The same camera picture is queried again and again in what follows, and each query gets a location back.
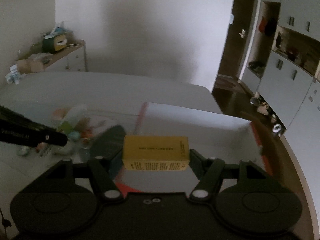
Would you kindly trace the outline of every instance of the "wooden floor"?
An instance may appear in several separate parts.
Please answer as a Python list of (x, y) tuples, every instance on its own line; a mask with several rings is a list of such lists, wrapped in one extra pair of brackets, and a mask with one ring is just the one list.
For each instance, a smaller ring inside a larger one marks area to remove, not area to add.
[(213, 97), (223, 114), (253, 121), (263, 144), (262, 154), (267, 156), (273, 175), (278, 181), (295, 192), (302, 203), (302, 215), (294, 228), (294, 233), (302, 240), (314, 240), (311, 216), (306, 197), (294, 165), (279, 137), (274, 137), (269, 118), (258, 113), (250, 104), (250, 95), (214, 88)]

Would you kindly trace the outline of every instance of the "open box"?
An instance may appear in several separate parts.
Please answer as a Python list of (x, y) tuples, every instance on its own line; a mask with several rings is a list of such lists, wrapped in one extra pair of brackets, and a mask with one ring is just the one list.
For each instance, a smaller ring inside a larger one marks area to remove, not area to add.
[[(251, 121), (180, 106), (145, 103), (135, 134), (187, 136), (189, 148), (205, 158), (215, 157), (228, 164), (251, 160), (264, 169), (262, 146)], [(190, 167), (185, 171), (123, 170), (121, 183), (144, 192), (185, 192), (190, 194), (198, 179)], [(234, 185), (224, 183), (223, 188)]]

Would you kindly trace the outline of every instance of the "table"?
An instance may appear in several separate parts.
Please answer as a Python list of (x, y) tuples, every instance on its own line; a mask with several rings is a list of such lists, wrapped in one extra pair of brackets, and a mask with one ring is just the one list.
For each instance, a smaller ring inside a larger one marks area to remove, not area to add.
[[(19, 85), (10, 84), (0, 91), (1, 105), (45, 125), (53, 125), (50, 116), (57, 107), (84, 103), (90, 114), (116, 120), (128, 133), (133, 129), (144, 102), (221, 113), (211, 93), (204, 87), (109, 73), (33, 73)], [(45, 159), (38, 156), (18, 157), (16, 151), (17, 146), (0, 143), (0, 187), (6, 189), (0, 195), (0, 206), (11, 222), (9, 206), (12, 197), (41, 174), (45, 163)], [(13, 237), (17, 233), (13, 224), (8, 236)]]

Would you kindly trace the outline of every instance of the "screw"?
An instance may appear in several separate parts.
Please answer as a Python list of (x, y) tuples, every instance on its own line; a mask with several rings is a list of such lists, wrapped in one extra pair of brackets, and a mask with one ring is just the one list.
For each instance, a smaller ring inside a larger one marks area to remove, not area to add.
[(161, 202), (161, 199), (160, 199), (160, 198), (155, 197), (154, 199), (152, 199), (152, 201), (153, 201), (154, 203), (159, 203), (159, 202)]
[(193, 191), (192, 194), (194, 197), (197, 197), (197, 198), (205, 198), (209, 195), (209, 193), (203, 189), (197, 189)]
[(144, 204), (147, 204), (147, 205), (150, 205), (150, 204), (152, 204), (152, 201), (151, 201), (150, 199), (145, 199), (145, 200), (143, 201), (143, 203), (144, 203)]
[(121, 196), (121, 193), (120, 193), (119, 191), (117, 191), (117, 190), (108, 190), (108, 191), (106, 191), (106, 192), (104, 193), (104, 196), (105, 196), (106, 198), (111, 198), (111, 199), (113, 199), (113, 198), (118, 198), (118, 197), (120, 197), (120, 196)]

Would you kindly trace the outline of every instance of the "floor mat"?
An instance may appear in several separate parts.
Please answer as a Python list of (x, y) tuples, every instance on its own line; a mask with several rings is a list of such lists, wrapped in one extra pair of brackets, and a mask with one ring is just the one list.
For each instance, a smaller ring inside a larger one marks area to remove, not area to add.
[(214, 83), (214, 87), (245, 94), (242, 86), (231, 77), (223, 77), (218, 75), (216, 82)]

